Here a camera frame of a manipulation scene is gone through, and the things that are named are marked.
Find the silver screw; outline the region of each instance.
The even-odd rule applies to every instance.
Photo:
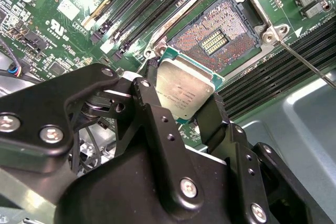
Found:
[[[21,123],[18,118],[12,115],[0,116],[0,132],[12,132],[20,127]]]
[[[236,130],[237,130],[239,133],[242,133],[242,132],[243,132],[242,128],[239,127],[238,125],[236,125]]]
[[[141,82],[141,84],[144,85],[145,87],[149,87],[149,86],[150,86],[149,82],[147,82],[146,80],[141,80],[140,82]]]
[[[63,139],[63,132],[53,126],[45,127],[40,131],[40,138],[49,144],[56,144]]]
[[[8,223],[9,219],[7,216],[0,215],[0,223]]]
[[[269,154],[272,153],[271,149],[267,145],[264,145],[264,149],[266,150],[267,153]]]
[[[187,178],[182,179],[180,183],[180,187],[181,187],[181,191],[183,192],[183,194],[187,196],[188,198],[196,197],[197,188],[191,180]]]
[[[274,34],[271,31],[268,31],[262,35],[263,42],[269,44],[274,40]]]
[[[264,210],[258,204],[253,203],[251,205],[251,210],[252,210],[252,213],[253,213],[254,217],[256,217],[256,219],[259,222],[266,223],[266,221],[267,221],[266,214],[265,214]]]
[[[108,69],[108,68],[103,68],[102,70],[101,70],[101,72],[103,73],[103,74],[105,74],[106,76],[113,76],[113,73],[112,73],[112,71],[111,71],[111,69]]]

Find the black bracket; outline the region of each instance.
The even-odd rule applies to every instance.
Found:
[[[1,98],[0,115],[14,116],[20,127],[0,132],[0,165],[41,173],[58,169],[73,145],[69,117],[78,115],[76,109],[94,91],[118,79],[113,70],[97,63]],[[39,135],[47,126],[61,130],[62,140],[43,141]]]

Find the chip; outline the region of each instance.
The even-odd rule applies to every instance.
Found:
[[[76,5],[74,5],[70,0],[62,0],[57,9],[71,21],[80,12]]]
[[[56,76],[60,76],[65,72],[65,69],[57,62],[54,62],[50,68],[49,71],[52,72]]]
[[[260,46],[260,38],[234,0],[217,0],[168,45],[217,73]]]

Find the gray metal panel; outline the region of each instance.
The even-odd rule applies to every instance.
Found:
[[[329,73],[336,80],[336,70]],[[271,145],[336,223],[336,91],[317,80],[240,123]]]

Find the white label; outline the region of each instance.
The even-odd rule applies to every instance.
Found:
[[[57,9],[71,21],[80,11],[70,0],[62,0]]]

